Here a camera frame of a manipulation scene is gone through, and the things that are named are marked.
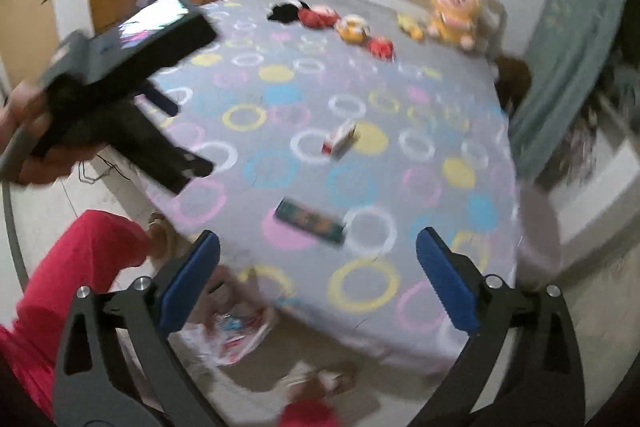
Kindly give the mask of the person left hand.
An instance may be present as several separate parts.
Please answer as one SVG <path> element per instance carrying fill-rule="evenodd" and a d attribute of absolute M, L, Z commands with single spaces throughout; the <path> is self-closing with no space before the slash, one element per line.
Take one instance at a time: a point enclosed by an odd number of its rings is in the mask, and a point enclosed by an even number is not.
<path fill-rule="evenodd" d="M 32 155 L 51 124 L 46 94 L 23 81 L 1 107 L 1 181 L 21 186 L 49 185 L 67 178 L 78 162 L 96 157 L 104 145 L 51 147 L 43 158 Z"/>

